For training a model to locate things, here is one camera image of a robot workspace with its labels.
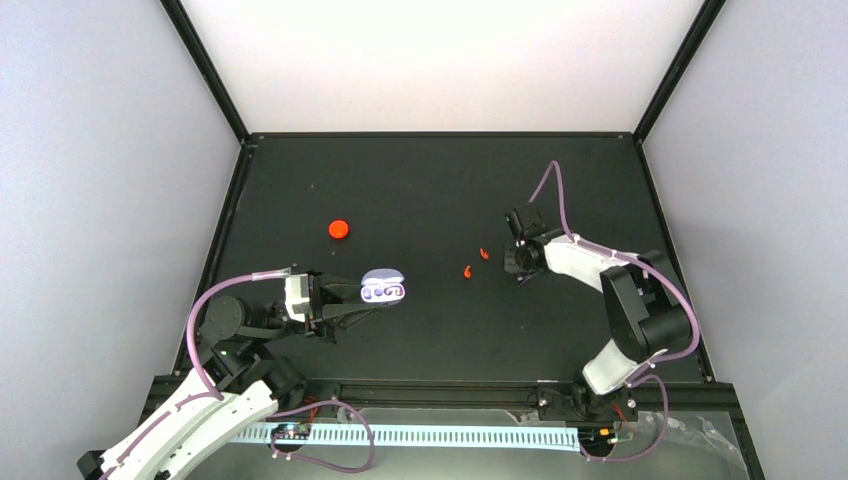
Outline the purple earbud with hook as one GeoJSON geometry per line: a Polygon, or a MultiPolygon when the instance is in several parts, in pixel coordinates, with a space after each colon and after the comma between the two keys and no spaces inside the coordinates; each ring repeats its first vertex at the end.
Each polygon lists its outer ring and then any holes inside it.
{"type": "Polygon", "coordinates": [[[401,284],[386,285],[383,294],[389,301],[396,301],[405,296],[405,289],[401,284]]]}

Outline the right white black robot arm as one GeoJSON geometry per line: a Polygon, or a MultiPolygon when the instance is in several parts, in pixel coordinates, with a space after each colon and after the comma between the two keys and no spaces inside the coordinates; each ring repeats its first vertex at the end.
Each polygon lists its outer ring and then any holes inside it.
{"type": "Polygon", "coordinates": [[[570,405],[579,418],[598,418],[657,362],[685,356],[698,344],[694,310],[665,254],[620,252],[552,229],[532,204],[513,209],[505,221],[513,236],[504,248],[507,273],[520,282],[559,274],[603,297],[611,338],[570,388],[570,405]]]}

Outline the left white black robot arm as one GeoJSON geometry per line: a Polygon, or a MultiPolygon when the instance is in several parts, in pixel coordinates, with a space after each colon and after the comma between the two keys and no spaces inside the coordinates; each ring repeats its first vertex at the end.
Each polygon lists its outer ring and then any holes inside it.
{"type": "Polygon", "coordinates": [[[398,304],[403,282],[392,268],[370,270],[359,281],[284,268],[212,286],[189,313],[185,378],[123,440],[83,454],[82,477],[183,479],[252,424],[322,407],[351,414],[375,448],[373,429],[352,406],[337,399],[304,403],[304,377],[269,346],[289,336],[330,342],[337,329],[398,304]]]}

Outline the lavender earbud charging case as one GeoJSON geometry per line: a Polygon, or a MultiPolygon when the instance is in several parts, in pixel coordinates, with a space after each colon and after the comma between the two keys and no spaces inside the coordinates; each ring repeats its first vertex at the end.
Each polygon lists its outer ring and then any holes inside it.
{"type": "Polygon", "coordinates": [[[401,284],[404,289],[404,275],[396,269],[379,268],[366,272],[361,279],[361,300],[367,303],[395,304],[404,299],[389,301],[383,294],[386,285],[401,284]]]}

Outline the orange round case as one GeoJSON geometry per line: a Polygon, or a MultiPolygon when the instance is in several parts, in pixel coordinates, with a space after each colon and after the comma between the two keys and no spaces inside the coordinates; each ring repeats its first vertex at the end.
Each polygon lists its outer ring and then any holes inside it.
{"type": "Polygon", "coordinates": [[[328,234],[333,239],[338,239],[338,240],[344,239],[349,235],[349,233],[350,233],[350,226],[345,220],[342,220],[342,219],[333,220],[328,225],[328,234]]]}

